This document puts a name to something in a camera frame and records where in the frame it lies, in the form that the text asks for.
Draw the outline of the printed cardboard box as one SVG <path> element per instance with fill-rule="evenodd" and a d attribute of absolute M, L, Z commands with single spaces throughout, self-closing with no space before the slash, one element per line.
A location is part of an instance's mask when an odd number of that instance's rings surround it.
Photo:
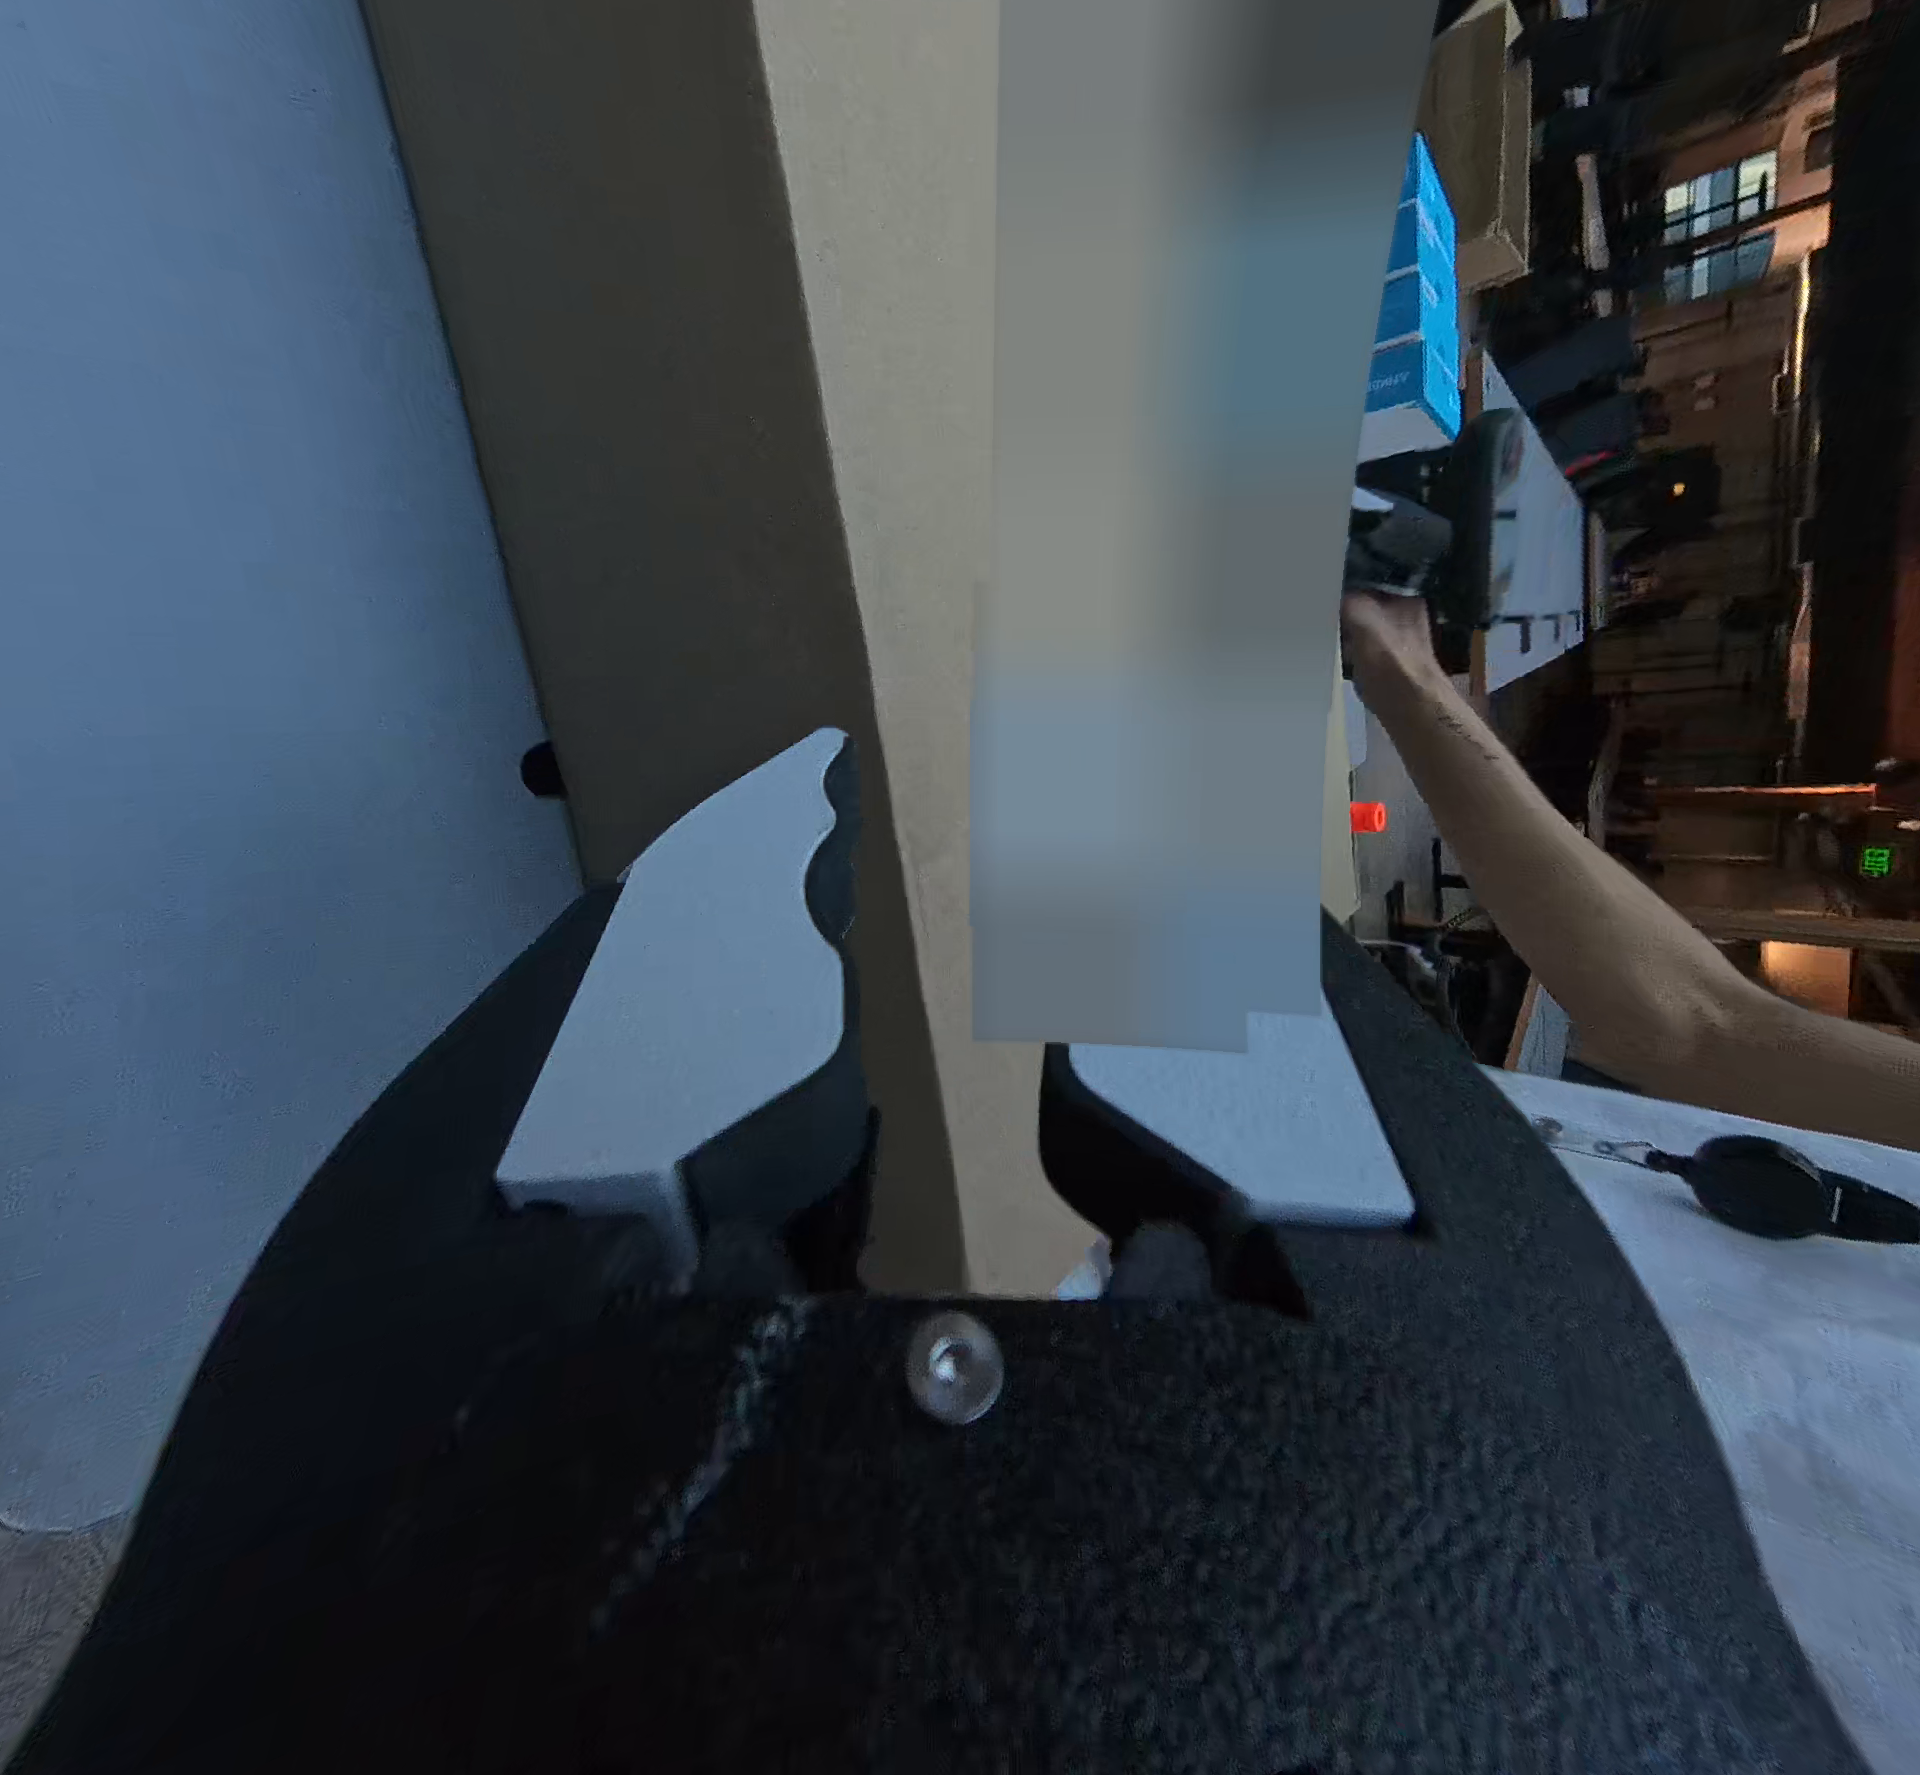
<path fill-rule="evenodd" d="M 1088 1299 L 971 1035 L 999 0 L 357 0 L 590 877 L 853 741 L 881 1291 Z"/>

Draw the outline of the person's right forearm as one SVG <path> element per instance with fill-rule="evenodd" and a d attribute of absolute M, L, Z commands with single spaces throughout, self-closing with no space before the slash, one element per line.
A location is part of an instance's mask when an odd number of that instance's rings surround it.
<path fill-rule="evenodd" d="M 1655 1099 L 1915 1151 L 1913 1041 L 1758 987 L 1571 827 L 1442 671 L 1422 599 L 1349 591 L 1339 631 L 1359 701 L 1581 1061 Z"/>

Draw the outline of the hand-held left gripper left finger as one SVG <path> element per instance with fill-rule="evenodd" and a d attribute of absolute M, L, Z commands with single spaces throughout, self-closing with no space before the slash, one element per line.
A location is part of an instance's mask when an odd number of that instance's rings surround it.
<path fill-rule="evenodd" d="M 802 1281 L 858 1279 L 858 841 L 853 741 L 819 729 L 635 855 L 496 1165 L 511 1211 L 635 1219 L 671 1281 L 733 1233 Z"/>

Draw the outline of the blue and white box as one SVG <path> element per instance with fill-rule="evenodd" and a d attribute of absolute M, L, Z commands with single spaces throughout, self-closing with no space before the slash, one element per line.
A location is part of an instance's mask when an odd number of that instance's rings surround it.
<path fill-rule="evenodd" d="M 1386 279 L 1424 273 L 1438 285 L 1458 281 L 1458 221 L 1427 135 L 1409 137 L 1400 203 L 1388 243 Z"/>
<path fill-rule="evenodd" d="M 1412 411 L 1451 441 L 1461 425 L 1459 301 L 1451 273 L 1408 267 L 1383 281 L 1363 415 Z"/>

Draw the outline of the black-framed window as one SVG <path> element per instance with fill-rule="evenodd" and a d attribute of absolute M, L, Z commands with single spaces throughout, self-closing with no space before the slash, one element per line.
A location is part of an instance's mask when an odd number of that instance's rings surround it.
<path fill-rule="evenodd" d="M 1766 149 L 1664 187 L 1657 299 L 1714 299 L 1764 279 L 1774 251 L 1777 153 Z"/>

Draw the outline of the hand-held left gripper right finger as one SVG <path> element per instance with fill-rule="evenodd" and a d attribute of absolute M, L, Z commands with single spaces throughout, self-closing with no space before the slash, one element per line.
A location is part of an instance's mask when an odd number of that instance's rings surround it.
<path fill-rule="evenodd" d="M 1176 1223 L 1391 1229 L 1413 1195 L 1329 1011 L 1252 1015 L 1243 1051 L 1052 1043 L 1042 1171 L 1104 1235 Z"/>

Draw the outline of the black badge reel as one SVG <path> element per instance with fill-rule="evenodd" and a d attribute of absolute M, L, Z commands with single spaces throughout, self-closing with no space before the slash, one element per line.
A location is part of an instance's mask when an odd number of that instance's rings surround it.
<path fill-rule="evenodd" d="M 1535 1117 L 1531 1125 L 1562 1153 L 1685 1183 L 1704 1213 L 1751 1237 L 1917 1245 L 1913 1201 L 1821 1167 L 1775 1139 L 1719 1135 L 1692 1153 L 1670 1153 L 1648 1141 L 1580 1133 L 1552 1117 Z"/>

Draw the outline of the grey desk with orange edge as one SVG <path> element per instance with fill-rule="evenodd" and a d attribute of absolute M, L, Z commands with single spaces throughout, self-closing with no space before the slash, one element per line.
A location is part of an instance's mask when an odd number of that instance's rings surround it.
<path fill-rule="evenodd" d="M 1493 575 L 1504 579 L 1493 623 L 1476 655 L 1476 683 L 1491 695 L 1571 653 L 1592 623 L 1585 585 L 1585 511 L 1487 347 L 1476 347 L 1484 411 L 1520 415 L 1517 479 L 1500 501 Z"/>

